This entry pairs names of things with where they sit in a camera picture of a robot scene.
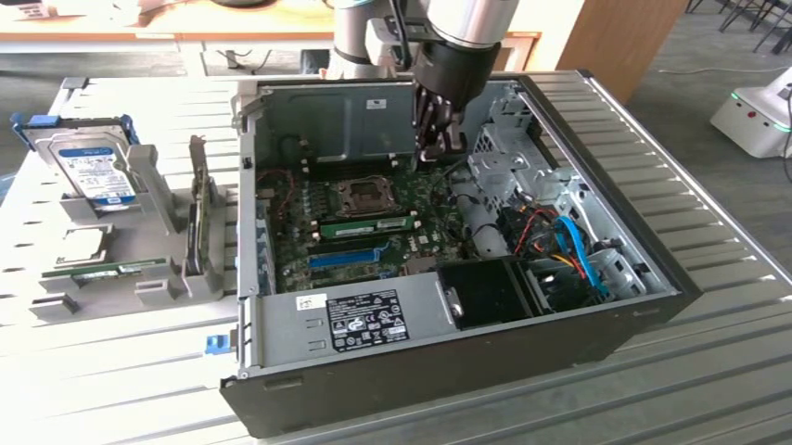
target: grooved metal surface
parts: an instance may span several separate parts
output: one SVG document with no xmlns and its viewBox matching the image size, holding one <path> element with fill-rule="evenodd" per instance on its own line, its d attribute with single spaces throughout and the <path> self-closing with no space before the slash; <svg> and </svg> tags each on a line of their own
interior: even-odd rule
<svg viewBox="0 0 792 445">
<path fill-rule="evenodd" d="M 603 362 L 267 443 L 716 445 L 792 439 L 788 274 L 597 84 L 577 72 L 531 78 L 705 295 Z M 200 130 L 215 178 L 233 184 L 228 84 L 91 80 L 68 98 L 65 115 L 131 114 L 143 140 L 168 141 L 157 148 L 169 184 L 187 184 L 183 136 Z M 32 159 L 0 210 L 0 221 L 9 216 L 17 222 L 10 245 L 2 246 L 2 261 L 16 263 L 24 248 L 12 245 L 36 244 L 34 226 L 44 228 L 53 214 L 41 210 L 36 220 L 26 217 L 40 224 L 21 224 L 8 208 L 36 209 L 41 204 L 32 202 L 57 193 L 41 185 L 41 166 Z M 227 246 L 231 274 L 235 250 Z M 0 299 L 0 323 L 8 324 L 0 328 L 0 375 L 13 382 L 1 405 L 9 425 L 0 430 L 4 443 L 249 443 L 215 388 L 232 365 L 227 357 L 200 354 L 205 335 L 233 324 L 232 299 L 38 327 L 9 315 L 24 308 L 22 300 Z"/>
</svg>

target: white cable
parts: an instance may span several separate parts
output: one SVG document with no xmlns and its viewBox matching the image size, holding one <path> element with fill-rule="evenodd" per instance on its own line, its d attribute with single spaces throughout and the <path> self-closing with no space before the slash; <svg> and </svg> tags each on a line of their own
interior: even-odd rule
<svg viewBox="0 0 792 445">
<path fill-rule="evenodd" d="M 730 68 L 701 68 L 698 70 L 692 70 L 692 71 L 657 70 L 657 72 L 661 72 L 662 74 L 698 74 L 700 72 L 705 72 L 705 71 L 774 72 L 774 71 L 780 71 L 780 70 L 788 70 L 789 68 L 792 68 L 792 67 L 778 67 L 778 68 L 772 68 L 769 70 L 734 70 Z"/>
</svg>

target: metal table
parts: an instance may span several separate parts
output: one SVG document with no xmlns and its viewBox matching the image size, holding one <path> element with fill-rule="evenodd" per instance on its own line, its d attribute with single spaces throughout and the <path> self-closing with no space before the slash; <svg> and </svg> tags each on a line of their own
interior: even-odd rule
<svg viewBox="0 0 792 445">
<path fill-rule="evenodd" d="M 713 445 L 789 440 L 786 272 L 598 83 L 573 71 L 531 78 L 705 295 L 603 362 L 267 443 Z M 176 187 L 185 186 L 189 171 L 184 134 L 203 133 L 212 174 L 219 183 L 233 184 L 231 81 L 93 79 L 85 88 L 60 91 L 53 111 L 64 116 L 137 113 L 140 137 L 156 141 L 161 169 Z M 0 246 L 0 270 L 9 271 L 0 273 L 0 289 L 24 287 L 38 260 L 26 252 L 64 224 L 56 204 L 45 202 L 57 194 L 50 181 L 28 156 L 0 209 L 6 234 L 0 242 L 8 243 Z M 232 203 L 228 213 L 235 213 Z M 233 255 L 229 244 L 231 284 Z M 227 356 L 201 357 L 205 335 L 233 324 L 232 297 L 151 312 L 108 295 L 108 302 L 96 302 L 81 315 L 84 320 L 37 325 L 25 317 L 24 292 L 0 292 L 6 294 L 0 299 L 4 442 L 249 443 L 215 388 L 232 368 Z"/>
</svg>

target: floor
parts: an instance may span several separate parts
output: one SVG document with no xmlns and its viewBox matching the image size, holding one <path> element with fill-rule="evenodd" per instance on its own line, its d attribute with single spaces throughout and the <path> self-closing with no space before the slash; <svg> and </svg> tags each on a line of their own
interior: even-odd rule
<svg viewBox="0 0 792 445">
<path fill-rule="evenodd" d="M 658 70 L 705 67 L 765 70 L 792 65 L 789 54 L 773 56 L 769 44 L 750 52 L 760 34 L 748 33 L 738 19 L 725 33 L 716 28 L 725 17 L 720 5 L 705 0 L 696 14 L 680 18 L 629 109 L 684 167 L 769 249 L 792 269 L 792 184 L 778 159 L 752 158 L 709 125 L 709 117 L 737 86 L 762 85 L 780 73 L 709 71 L 674 75 Z M 251 53 L 240 61 L 249 69 L 264 54 Z M 219 54 L 208 53 L 209 74 L 239 75 L 228 70 Z M 296 72 L 295 53 L 273 52 L 261 74 Z M 14 172 L 25 150 L 9 131 L 10 113 L 48 110 L 62 77 L 179 76 L 184 69 L 177 54 L 0 55 L 0 176 Z"/>
</svg>

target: circuit board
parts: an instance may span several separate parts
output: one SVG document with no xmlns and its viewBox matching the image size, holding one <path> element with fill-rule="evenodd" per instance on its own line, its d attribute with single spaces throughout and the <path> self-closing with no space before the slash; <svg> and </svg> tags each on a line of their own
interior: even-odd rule
<svg viewBox="0 0 792 445">
<path fill-rule="evenodd" d="M 407 164 L 395 162 L 395 167 L 382 174 L 343 180 L 316 181 L 315 175 L 311 177 L 303 169 L 263 175 L 259 198 L 271 199 L 268 221 L 278 293 L 422 273 L 439 263 L 475 255 L 471 243 L 460 241 L 463 237 L 447 230 L 462 227 L 455 206 L 431 199 L 431 194 L 436 197 L 442 189 L 439 184 L 444 186 L 442 169 L 411 172 Z M 360 196 L 392 193 L 392 201 L 375 207 L 362 198 L 356 205 L 350 205 L 343 192 L 355 185 Z M 371 216 L 382 209 L 379 216 Z M 366 211 L 372 213 L 360 222 L 352 213 Z M 318 223 L 323 224 L 322 229 L 316 228 Z M 343 230 L 324 230 L 331 227 Z M 372 233 L 380 227 L 387 230 Z M 360 262 L 316 267 L 323 264 L 316 252 L 343 252 L 346 248 L 359 253 L 339 255 L 362 255 Z"/>
</svg>

